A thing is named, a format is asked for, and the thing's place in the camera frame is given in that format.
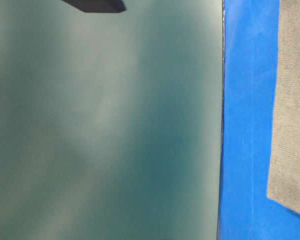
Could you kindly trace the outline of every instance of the dark edge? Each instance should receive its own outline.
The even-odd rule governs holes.
[[[222,239],[221,233],[221,206],[223,192],[224,173],[224,111],[225,111],[225,72],[226,72],[226,9],[225,0],[222,0],[222,113],[221,113],[221,153],[220,153],[220,175],[219,175],[219,205],[216,229],[216,240]]]
[[[122,13],[124,11],[127,10],[127,7],[125,5],[125,3],[123,2],[123,0],[116,0],[116,1],[113,1],[113,0],[106,0],[114,9],[117,10],[116,13]]]

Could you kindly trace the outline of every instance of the blue background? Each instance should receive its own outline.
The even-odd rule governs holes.
[[[267,199],[279,0],[225,1],[223,240],[300,240],[300,215]]]

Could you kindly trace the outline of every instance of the gray towel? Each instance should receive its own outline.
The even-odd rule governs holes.
[[[281,0],[268,198],[300,214],[300,0]]]

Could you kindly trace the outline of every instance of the black object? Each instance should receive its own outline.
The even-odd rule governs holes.
[[[126,10],[121,0],[63,0],[85,13],[121,13]]]

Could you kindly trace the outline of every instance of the teal panel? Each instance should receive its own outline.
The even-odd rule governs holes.
[[[212,240],[222,3],[0,0],[0,240]]]

